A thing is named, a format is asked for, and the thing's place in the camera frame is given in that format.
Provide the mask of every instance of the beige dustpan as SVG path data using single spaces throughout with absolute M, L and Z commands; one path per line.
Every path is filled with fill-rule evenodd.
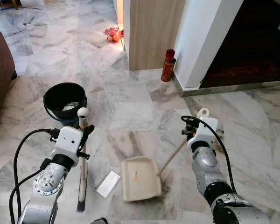
M 145 156 L 133 157 L 122 161 L 123 200 L 125 202 L 132 202 L 160 196 L 162 194 L 161 173 L 185 142 L 186 140 L 179 145 L 159 172 L 155 160 Z

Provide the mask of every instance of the fire extinguisher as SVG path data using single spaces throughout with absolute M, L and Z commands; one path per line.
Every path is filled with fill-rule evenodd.
M 174 54 L 175 51 L 173 49 L 169 49 L 166 52 L 166 58 L 165 58 L 163 72 L 161 76 L 161 80 L 164 82 L 169 82 L 173 74 L 173 68 L 176 62 L 176 59 L 174 58 Z

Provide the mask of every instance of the wooden stick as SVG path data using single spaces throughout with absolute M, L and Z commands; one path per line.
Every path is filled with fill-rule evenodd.
M 17 6 L 17 3 L 16 3 L 16 0 L 11 0 L 11 1 L 13 3 L 14 7 L 15 7 L 15 10 L 18 10 L 18 6 Z
M 170 163 L 170 161 L 175 157 L 175 155 L 181 150 L 181 148 L 183 147 L 183 145 L 187 142 L 187 139 L 185 139 L 184 141 L 182 141 L 179 146 L 176 148 L 176 150 L 174 151 L 174 153 L 172 153 L 172 155 L 167 159 L 167 161 L 165 162 L 164 166 L 162 167 L 162 169 L 160 169 L 160 171 L 157 173 L 157 176 L 160 176 L 161 173 L 164 171 L 164 169 L 166 168 L 166 166 Z

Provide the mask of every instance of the broom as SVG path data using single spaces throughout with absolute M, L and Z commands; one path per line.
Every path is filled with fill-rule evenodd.
M 82 130 L 86 129 L 88 127 L 89 110 L 85 107 L 82 107 L 78 110 L 77 114 L 79 117 L 80 129 Z M 86 143 L 82 148 L 81 152 L 86 153 Z M 88 171 L 87 162 L 84 157 L 80 157 L 80 161 L 81 161 L 81 176 L 80 176 L 77 212 L 85 211 L 85 199 L 86 199 L 86 188 L 87 188 L 87 171 Z

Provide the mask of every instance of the black bucket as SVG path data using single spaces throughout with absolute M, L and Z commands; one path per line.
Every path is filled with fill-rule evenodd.
M 62 110 L 67 104 L 72 102 L 78 102 L 78 105 L 66 111 Z M 87 106 L 87 97 L 82 86 L 76 83 L 60 83 L 54 85 L 45 93 L 43 105 L 51 118 L 60 121 L 64 126 L 72 126 L 78 121 L 77 111 L 81 107 Z

